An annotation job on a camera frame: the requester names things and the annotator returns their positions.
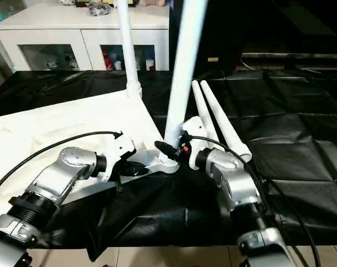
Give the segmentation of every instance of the object on cabinet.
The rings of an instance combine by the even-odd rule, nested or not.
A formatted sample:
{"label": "object on cabinet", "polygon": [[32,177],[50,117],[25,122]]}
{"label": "object on cabinet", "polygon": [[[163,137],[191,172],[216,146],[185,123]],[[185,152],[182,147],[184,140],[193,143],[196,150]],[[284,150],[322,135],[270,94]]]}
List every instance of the object on cabinet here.
{"label": "object on cabinet", "polygon": [[114,66],[115,66],[115,69],[117,70],[117,71],[122,71],[123,70],[123,68],[122,68],[122,66],[121,66],[121,61],[115,61],[115,63],[114,63]]}
{"label": "object on cabinet", "polygon": [[45,69],[46,71],[52,71],[59,67],[58,62],[56,61],[48,61],[46,65],[48,67],[47,69]]}
{"label": "object on cabinet", "polygon": [[101,50],[102,51],[102,55],[103,55],[103,57],[104,57],[104,62],[105,62],[105,67],[106,67],[106,70],[107,71],[112,71],[112,70],[114,70],[113,69],[113,63],[112,63],[112,61],[110,60],[110,58],[109,58],[109,56],[108,56],[108,53],[106,53],[106,51],[105,50]]}
{"label": "object on cabinet", "polygon": [[[115,1],[119,1],[119,0],[102,0],[103,3],[108,3],[112,7],[115,6]],[[135,7],[137,3],[139,2],[139,0],[128,0],[128,2],[129,2],[129,7]]]}
{"label": "object on cabinet", "polygon": [[70,44],[20,44],[19,48],[33,71],[79,69]]}
{"label": "object on cabinet", "polygon": [[74,6],[74,0],[58,0],[58,2],[64,4],[65,6]]}
{"label": "object on cabinet", "polygon": [[[136,45],[135,58],[136,58],[136,69],[140,70],[150,70],[155,71],[155,51],[152,45]],[[111,65],[111,70],[125,70],[123,48],[121,45],[103,45],[101,46],[102,56],[105,62],[105,68]]]}
{"label": "object on cabinet", "polygon": [[147,71],[155,71],[155,61],[151,58],[146,60],[146,70]]}
{"label": "object on cabinet", "polygon": [[165,3],[165,0],[140,0],[140,5],[143,7],[151,5],[163,7]]}
{"label": "object on cabinet", "polygon": [[109,14],[110,5],[108,3],[97,3],[95,1],[91,1],[88,4],[90,15],[97,17]]}
{"label": "object on cabinet", "polygon": [[76,7],[87,7],[91,0],[75,0]]}

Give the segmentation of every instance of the white pole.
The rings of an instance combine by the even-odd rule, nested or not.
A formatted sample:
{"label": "white pole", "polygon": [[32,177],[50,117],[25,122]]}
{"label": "white pole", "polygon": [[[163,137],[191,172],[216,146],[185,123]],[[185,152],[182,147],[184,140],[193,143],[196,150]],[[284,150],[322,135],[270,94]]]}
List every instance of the white pole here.
{"label": "white pole", "polygon": [[248,147],[241,142],[234,127],[231,125],[228,117],[225,115],[218,100],[213,94],[211,88],[206,81],[201,82],[203,92],[208,100],[208,103],[214,113],[214,117],[217,120],[219,127],[223,133],[226,144],[236,153],[238,153],[246,162],[250,161],[252,154]]}
{"label": "white pole", "polygon": [[[217,132],[215,131],[214,125],[213,125],[213,121],[212,118],[209,114],[207,105],[206,105],[206,101],[204,100],[202,91],[201,91],[201,87],[199,86],[199,83],[197,81],[192,81],[192,88],[193,88],[193,92],[194,92],[194,98],[196,99],[196,104],[197,104],[197,109],[198,109],[198,113],[200,118],[203,121],[203,124],[208,132],[208,137],[211,139],[214,139],[216,141],[219,141]],[[212,148],[216,148],[216,149],[222,149],[220,146],[213,144],[211,142],[208,143],[209,147]]]}
{"label": "white pole", "polygon": [[164,135],[165,142],[174,147],[178,147],[180,126],[187,109],[207,2],[185,0],[183,5]]}
{"label": "white pole", "polygon": [[133,39],[131,36],[128,0],[118,0],[116,2],[118,5],[119,24],[123,42],[126,77],[128,80],[126,88],[129,95],[131,93],[137,94],[137,92],[139,92],[139,95],[142,97],[141,84],[139,82],[136,70],[136,58]]}

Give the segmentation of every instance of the glass cabinet door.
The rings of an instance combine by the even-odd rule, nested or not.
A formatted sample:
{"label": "glass cabinet door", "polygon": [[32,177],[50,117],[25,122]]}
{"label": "glass cabinet door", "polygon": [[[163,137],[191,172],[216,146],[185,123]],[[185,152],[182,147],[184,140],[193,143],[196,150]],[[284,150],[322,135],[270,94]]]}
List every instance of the glass cabinet door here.
{"label": "glass cabinet door", "polygon": [[70,44],[19,44],[33,71],[78,71],[79,66]]}
{"label": "glass cabinet door", "polygon": [[[125,70],[119,29],[83,29],[82,34],[93,70]],[[168,29],[133,29],[131,34],[137,70],[169,70]]]}
{"label": "glass cabinet door", "polygon": [[[119,44],[102,45],[101,51],[108,71],[125,70],[123,47]],[[136,69],[138,71],[155,71],[155,48],[154,45],[134,46],[136,57]]]}
{"label": "glass cabinet door", "polygon": [[92,70],[80,29],[0,30],[14,71]]}

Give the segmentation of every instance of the black tablecloth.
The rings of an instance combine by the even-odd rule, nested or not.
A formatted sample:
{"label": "black tablecloth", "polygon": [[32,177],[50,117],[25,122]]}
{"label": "black tablecloth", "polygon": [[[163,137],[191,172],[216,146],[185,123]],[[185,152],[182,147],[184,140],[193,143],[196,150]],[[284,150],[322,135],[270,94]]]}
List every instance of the black tablecloth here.
{"label": "black tablecloth", "polygon": [[[143,101],[163,134],[170,72],[143,72]],[[337,71],[258,71],[205,77],[243,142],[251,166],[274,179],[319,245],[337,244]],[[123,72],[16,72],[0,87],[0,115],[122,90]],[[197,114],[189,100],[187,118]],[[290,244],[309,244],[289,207],[269,201]],[[40,247],[207,246],[235,243],[234,228],[204,174],[182,166],[64,205]]]}

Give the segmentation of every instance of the white plastic part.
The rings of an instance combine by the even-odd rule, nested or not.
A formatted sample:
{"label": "white plastic part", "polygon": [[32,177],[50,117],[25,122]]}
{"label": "white plastic part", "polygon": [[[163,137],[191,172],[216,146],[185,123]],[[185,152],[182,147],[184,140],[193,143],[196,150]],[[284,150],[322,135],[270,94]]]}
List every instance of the white plastic part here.
{"label": "white plastic part", "polygon": [[128,79],[126,88],[128,90],[129,96],[131,94],[137,94],[138,92],[140,97],[142,97],[141,84],[139,82],[136,70],[136,58],[133,45],[133,38],[131,35],[128,1],[119,0],[116,2],[118,5],[120,32],[121,37],[123,39],[123,53],[124,53],[126,77]]}
{"label": "white plastic part", "polygon": [[169,98],[165,142],[177,147],[187,109],[189,90],[208,0],[185,0]]}
{"label": "white plastic part", "polygon": [[213,111],[214,117],[217,120],[220,130],[223,133],[226,144],[236,153],[239,154],[246,162],[250,161],[252,154],[248,147],[241,142],[234,127],[231,125],[228,117],[225,115],[218,100],[213,94],[211,88],[206,81],[201,82],[203,92],[208,100],[208,103]]}
{"label": "white plastic part", "polygon": [[[208,137],[207,130],[200,117],[192,117],[182,125],[182,130],[187,131],[190,135]],[[200,150],[208,147],[208,142],[201,139],[192,139],[191,143],[191,156],[189,157],[189,167],[193,170],[198,170],[196,167],[196,159]]]}
{"label": "white plastic part", "polygon": [[[199,86],[199,83],[197,81],[192,81],[192,88],[194,92],[194,98],[196,99],[197,109],[200,118],[203,121],[204,127],[206,128],[208,132],[208,137],[210,139],[214,139],[216,141],[219,141],[217,132],[215,131],[212,118],[209,114],[208,107],[206,105],[206,101],[204,100],[201,87]],[[220,149],[222,150],[221,146],[218,146],[214,143],[209,143],[209,148],[213,149]]]}

